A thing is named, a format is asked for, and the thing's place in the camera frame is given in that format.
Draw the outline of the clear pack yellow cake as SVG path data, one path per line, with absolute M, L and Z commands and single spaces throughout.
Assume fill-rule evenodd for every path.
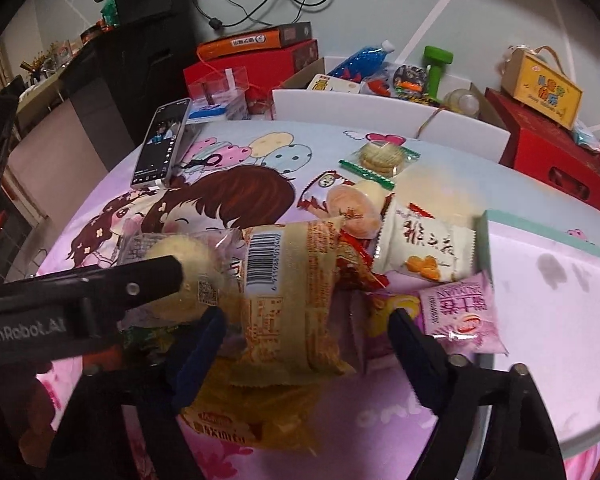
M 123 245 L 121 263 L 172 256 L 181 263 L 183 283 L 175 294 L 128 312 L 120 326 L 153 328 L 194 322 L 208 307 L 220 308 L 230 325 L 240 323 L 240 258 L 245 241 L 236 229 L 185 234 L 143 233 Z

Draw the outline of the tan barcode bread pack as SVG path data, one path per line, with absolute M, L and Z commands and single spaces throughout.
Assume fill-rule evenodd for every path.
M 329 331 L 342 217 L 245 229 L 242 330 L 230 381 L 303 386 L 353 373 Z

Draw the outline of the green edged cookie pack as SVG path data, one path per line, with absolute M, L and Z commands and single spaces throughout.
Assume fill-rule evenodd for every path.
M 349 157 L 340 159 L 339 166 L 356 176 L 393 191 L 396 178 L 407 166 L 418 162 L 417 152 L 386 141 L 367 142 Z

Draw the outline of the pink snack pack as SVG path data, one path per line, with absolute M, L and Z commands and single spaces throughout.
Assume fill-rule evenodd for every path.
M 418 296 L 425 334 L 449 354 L 507 353 L 486 272 L 421 290 Z

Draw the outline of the cartoon printed tablecloth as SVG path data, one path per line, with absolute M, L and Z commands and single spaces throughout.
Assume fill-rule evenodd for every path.
M 185 154 L 187 169 L 157 192 L 130 188 L 136 156 L 111 170 L 87 197 L 42 264 L 45 273 L 117 261 L 128 226 L 197 232 L 309 220 L 297 207 L 306 186 L 337 170 L 366 142 L 360 132 L 301 122 L 216 122 Z M 498 209 L 600 247 L 600 211 L 482 157 L 407 139 L 420 155 L 396 182 L 401 203 L 467 224 Z M 403 479 L 434 426 L 404 374 L 389 365 L 324 390 L 311 415 L 317 451 L 231 444 L 178 424 L 208 479 Z

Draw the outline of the black cabinet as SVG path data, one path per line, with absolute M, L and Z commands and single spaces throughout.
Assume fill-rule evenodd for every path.
M 186 95 L 183 70 L 195 61 L 197 45 L 192 0 L 114 4 L 120 24 L 84 44 L 60 76 L 101 151 L 135 148 L 156 108 Z

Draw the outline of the red snack pack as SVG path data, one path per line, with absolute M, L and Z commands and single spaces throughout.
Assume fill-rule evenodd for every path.
M 377 292 L 389 285 L 384 274 L 372 271 L 373 258 L 359 240 L 341 231 L 337 246 L 336 286 L 343 290 Z

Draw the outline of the clear plastic box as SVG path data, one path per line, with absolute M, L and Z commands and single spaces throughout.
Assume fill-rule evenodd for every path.
M 187 122 L 205 124 L 248 119 L 248 89 L 248 75 L 243 67 L 227 68 L 188 84 L 187 90 L 192 104 Z

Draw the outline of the red white small pack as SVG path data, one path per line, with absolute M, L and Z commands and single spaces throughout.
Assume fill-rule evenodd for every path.
M 313 214 L 317 218 L 328 218 L 326 204 L 328 192 L 338 185 L 354 185 L 337 170 L 327 170 L 315 177 L 302 191 L 297 207 Z

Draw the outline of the round orange pastry pack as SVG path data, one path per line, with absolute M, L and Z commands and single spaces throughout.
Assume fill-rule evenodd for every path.
M 326 197 L 327 211 L 331 217 L 343 217 L 343 229 L 360 240 L 372 240 L 382 225 L 387 191 L 377 182 L 363 180 L 340 184 Z

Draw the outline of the red flat box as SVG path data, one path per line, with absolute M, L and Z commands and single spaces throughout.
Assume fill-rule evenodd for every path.
M 236 84 L 249 84 L 245 91 L 251 114 L 263 114 L 272 104 L 272 91 L 318 59 L 318 43 L 310 39 L 291 46 L 251 51 L 209 62 L 198 62 L 184 70 L 188 86 L 201 79 L 216 79 L 231 68 L 238 71 Z

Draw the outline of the orange flat box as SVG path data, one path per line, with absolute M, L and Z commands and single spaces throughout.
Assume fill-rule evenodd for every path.
M 207 41 L 196 53 L 201 61 L 209 62 L 246 52 L 283 49 L 312 38 L 310 22 L 289 23 Z

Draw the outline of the clear plastic bottle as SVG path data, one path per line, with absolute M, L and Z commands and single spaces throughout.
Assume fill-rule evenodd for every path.
M 478 98 L 468 89 L 456 89 L 449 92 L 443 105 L 452 112 L 476 118 L 480 113 L 480 102 Z

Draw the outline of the blue bead bottle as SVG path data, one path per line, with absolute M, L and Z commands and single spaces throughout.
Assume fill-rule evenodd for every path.
M 379 46 L 364 47 L 352 54 L 330 72 L 329 77 L 335 77 L 352 82 L 361 82 L 380 70 L 386 57 L 394 51 L 394 45 L 383 41 Z

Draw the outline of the yellow handled gift box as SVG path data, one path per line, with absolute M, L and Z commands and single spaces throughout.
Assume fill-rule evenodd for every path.
M 565 73 L 559 56 L 549 46 L 511 47 L 501 88 L 565 129 L 571 130 L 576 123 L 583 90 Z

